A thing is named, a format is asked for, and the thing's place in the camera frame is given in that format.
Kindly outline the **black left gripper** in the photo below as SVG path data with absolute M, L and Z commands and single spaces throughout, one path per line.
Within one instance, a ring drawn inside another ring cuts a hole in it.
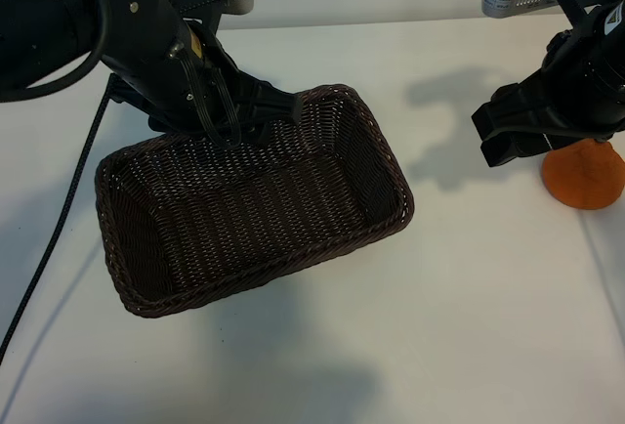
M 156 132 L 266 146 L 272 131 L 267 121 L 302 117 L 299 95 L 240 70 L 199 22 L 114 24 L 110 69 L 128 87 L 120 100 L 147 114 Z

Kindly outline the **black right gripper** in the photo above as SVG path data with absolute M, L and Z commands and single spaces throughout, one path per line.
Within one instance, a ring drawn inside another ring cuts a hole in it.
M 529 91 L 529 103 L 525 92 Z M 490 168 L 543 149 L 543 134 L 607 138 L 624 129 L 624 32 L 563 31 L 540 72 L 509 84 L 472 115 Z

